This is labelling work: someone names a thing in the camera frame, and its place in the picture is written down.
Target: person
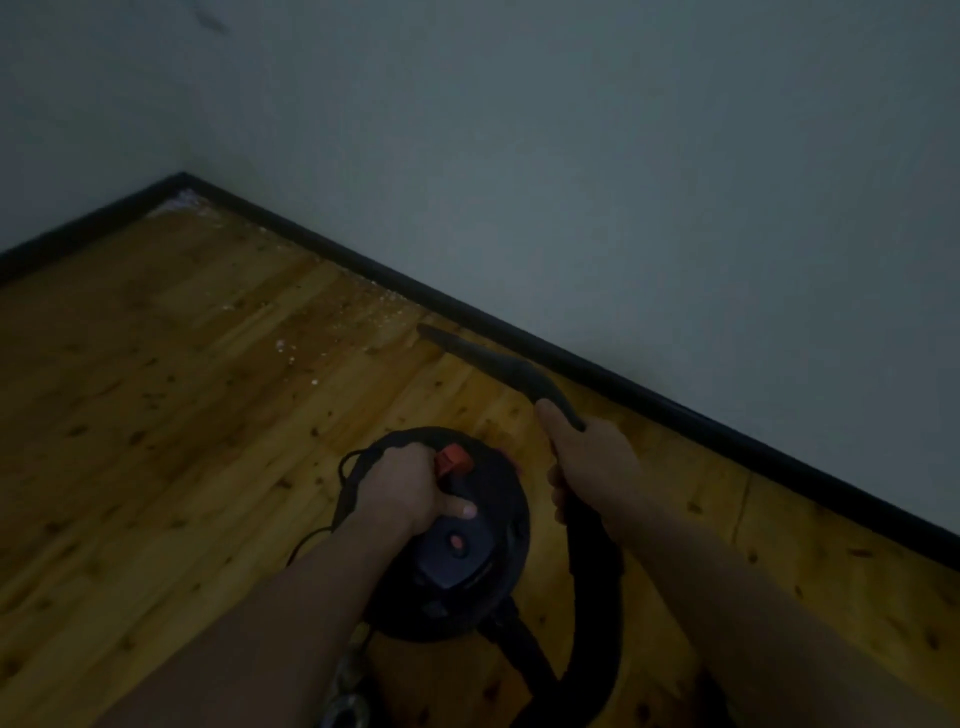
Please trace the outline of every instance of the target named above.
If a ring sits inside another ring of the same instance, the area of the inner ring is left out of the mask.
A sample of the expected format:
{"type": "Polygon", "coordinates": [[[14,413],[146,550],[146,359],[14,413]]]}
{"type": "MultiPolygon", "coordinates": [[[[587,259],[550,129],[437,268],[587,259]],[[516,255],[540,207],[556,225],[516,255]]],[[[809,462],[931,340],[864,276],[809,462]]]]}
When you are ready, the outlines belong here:
{"type": "MultiPolygon", "coordinates": [[[[571,490],[650,575],[746,726],[954,725],[846,644],[716,536],[645,492],[615,425],[569,425],[537,403],[557,453],[548,474],[557,519],[571,490]]],[[[475,515],[443,494],[433,453],[387,450],[343,524],[121,699],[100,728],[309,726],[373,588],[407,541],[441,514],[475,515]]]]}

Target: vacuum cleaner handle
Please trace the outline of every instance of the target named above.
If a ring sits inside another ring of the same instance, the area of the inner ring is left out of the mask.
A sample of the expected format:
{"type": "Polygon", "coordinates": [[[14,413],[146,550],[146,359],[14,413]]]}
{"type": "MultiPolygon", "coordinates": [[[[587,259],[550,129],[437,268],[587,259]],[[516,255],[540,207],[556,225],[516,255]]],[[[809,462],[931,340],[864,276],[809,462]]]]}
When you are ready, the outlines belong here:
{"type": "MultiPolygon", "coordinates": [[[[417,329],[424,338],[516,389],[531,403],[552,401],[571,425],[580,431],[586,429],[560,387],[525,359],[492,352],[425,324],[417,329]]],[[[589,724],[607,704],[620,666],[623,554],[600,515],[572,493],[568,494],[564,512],[575,600],[573,650],[558,688],[534,694],[514,726],[589,724]]]]}

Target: vacuum cleaner lid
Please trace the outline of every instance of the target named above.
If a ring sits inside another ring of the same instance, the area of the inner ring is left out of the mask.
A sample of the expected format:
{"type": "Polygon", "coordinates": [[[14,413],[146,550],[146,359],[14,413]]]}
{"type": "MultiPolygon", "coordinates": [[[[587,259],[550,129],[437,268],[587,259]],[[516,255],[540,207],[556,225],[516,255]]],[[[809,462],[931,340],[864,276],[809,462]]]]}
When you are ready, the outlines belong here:
{"type": "Polygon", "coordinates": [[[513,463],[463,432],[418,427],[391,432],[364,450],[344,481],[336,528],[356,506],[357,487],[387,448],[459,445],[473,461],[439,486],[477,506],[475,518],[441,516],[404,548],[380,579],[364,616],[374,629],[411,642],[434,642],[475,628],[513,590],[530,547],[530,511],[513,463]]]}

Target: hand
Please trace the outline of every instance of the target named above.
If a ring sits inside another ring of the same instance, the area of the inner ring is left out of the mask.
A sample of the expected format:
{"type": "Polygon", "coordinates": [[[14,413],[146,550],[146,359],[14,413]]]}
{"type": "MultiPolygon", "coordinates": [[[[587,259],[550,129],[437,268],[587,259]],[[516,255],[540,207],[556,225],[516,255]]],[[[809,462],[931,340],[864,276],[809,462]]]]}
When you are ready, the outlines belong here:
{"type": "Polygon", "coordinates": [[[547,474],[557,521],[566,523],[564,503],[572,490],[610,530],[642,476],[630,441],[613,423],[595,418],[587,419],[586,431],[579,432],[548,400],[537,402],[537,419],[557,454],[558,464],[547,474]]]}
{"type": "Polygon", "coordinates": [[[437,487],[434,451],[420,443],[387,448],[360,481],[357,513],[378,513],[399,519],[410,536],[423,533],[438,516],[471,519],[477,507],[437,487]]]}

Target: person's left arm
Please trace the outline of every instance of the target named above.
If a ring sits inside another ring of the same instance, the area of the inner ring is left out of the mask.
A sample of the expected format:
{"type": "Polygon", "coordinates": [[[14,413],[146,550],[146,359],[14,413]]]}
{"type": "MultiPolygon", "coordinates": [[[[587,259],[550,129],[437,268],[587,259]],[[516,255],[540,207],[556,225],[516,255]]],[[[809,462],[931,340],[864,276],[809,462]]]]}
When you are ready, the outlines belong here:
{"type": "Polygon", "coordinates": [[[433,452],[388,449],[322,544],[256,587],[98,728],[310,725],[377,580],[415,534],[476,508],[437,488],[433,452]]]}

